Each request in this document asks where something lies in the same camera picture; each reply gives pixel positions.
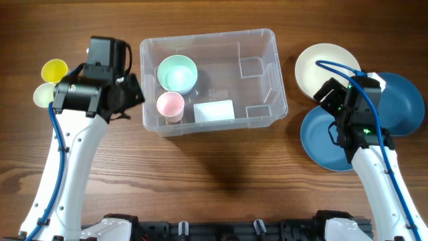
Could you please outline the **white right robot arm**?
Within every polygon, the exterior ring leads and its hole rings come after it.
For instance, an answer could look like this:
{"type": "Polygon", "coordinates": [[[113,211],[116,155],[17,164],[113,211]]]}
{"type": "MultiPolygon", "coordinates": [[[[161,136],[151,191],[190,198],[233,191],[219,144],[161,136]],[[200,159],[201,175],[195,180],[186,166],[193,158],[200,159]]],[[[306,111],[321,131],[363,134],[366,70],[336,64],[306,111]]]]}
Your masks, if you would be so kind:
{"type": "Polygon", "coordinates": [[[378,239],[426,240],[427,225],[399,170],[395,144],[380,124],[380,97],[379,82],[362,76],[353,76],[348,86],[331,78],[314,95],[334,117],[338,136],[331,140],[344,149],[363,184],[378,239]]]}

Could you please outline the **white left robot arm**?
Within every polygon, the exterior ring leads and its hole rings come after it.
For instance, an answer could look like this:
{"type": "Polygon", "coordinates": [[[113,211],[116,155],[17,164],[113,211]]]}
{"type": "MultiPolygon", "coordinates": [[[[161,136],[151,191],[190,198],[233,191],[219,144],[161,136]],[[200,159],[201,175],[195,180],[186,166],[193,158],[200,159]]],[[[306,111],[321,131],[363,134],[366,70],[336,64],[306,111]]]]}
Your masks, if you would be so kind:
{"type": "Polygon", "coordinates": [[[99,239],[97,224],[81,225],[86,186],[96,149],[112,114],[143,102],[137,77],[116,80],[65,76],[48,106],[51,146],[33,205],[19,231],[21,240],[99,239]]]}

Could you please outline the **pink plastic cup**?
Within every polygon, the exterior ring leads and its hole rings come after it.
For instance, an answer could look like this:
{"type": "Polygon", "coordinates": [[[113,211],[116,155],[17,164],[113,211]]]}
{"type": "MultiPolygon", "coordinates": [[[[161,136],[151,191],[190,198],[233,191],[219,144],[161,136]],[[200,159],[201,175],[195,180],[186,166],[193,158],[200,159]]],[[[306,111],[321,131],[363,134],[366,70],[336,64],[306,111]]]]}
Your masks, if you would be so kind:
{"type": "Polygon", "coordinates": [[[184,98],[176,92],[165,92],[156,102],[156,109],[170,123],[177,123],[182,119],[184,107],[184,98]]]}

